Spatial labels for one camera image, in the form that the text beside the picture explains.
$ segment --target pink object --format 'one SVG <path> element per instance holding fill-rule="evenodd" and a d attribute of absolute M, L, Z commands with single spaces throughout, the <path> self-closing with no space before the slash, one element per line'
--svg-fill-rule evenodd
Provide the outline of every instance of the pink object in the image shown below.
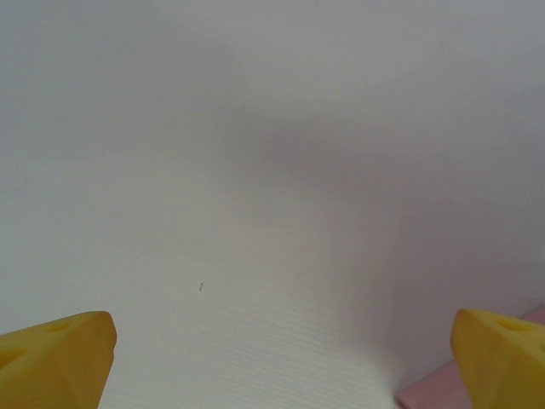
<path fill-rule="evenodd" d="M 524 319 L 545 325 L 545 306 L 525 315 Z M 401 409 L 471 409 L 454 361 L 400 391 L 395 398 Z"/>

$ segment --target white table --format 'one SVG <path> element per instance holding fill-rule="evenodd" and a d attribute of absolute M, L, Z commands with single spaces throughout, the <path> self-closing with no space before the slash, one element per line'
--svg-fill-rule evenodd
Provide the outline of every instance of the white table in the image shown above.
<path fill-rule="evenodd" d="M 0 331 L 110 311 L 100 409 L 393 407 L 542 300 L 544 7 L 0 3 Z"/>

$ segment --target white surface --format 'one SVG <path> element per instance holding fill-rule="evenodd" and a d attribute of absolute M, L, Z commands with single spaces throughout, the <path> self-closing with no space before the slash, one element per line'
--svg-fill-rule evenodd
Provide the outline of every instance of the white surface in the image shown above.
<path fill-rule="evenodd" d="M 101 409 L 392 407 L 542 300 L 544 9 L 1 2 L 0 331 L 112 312 Z"/>

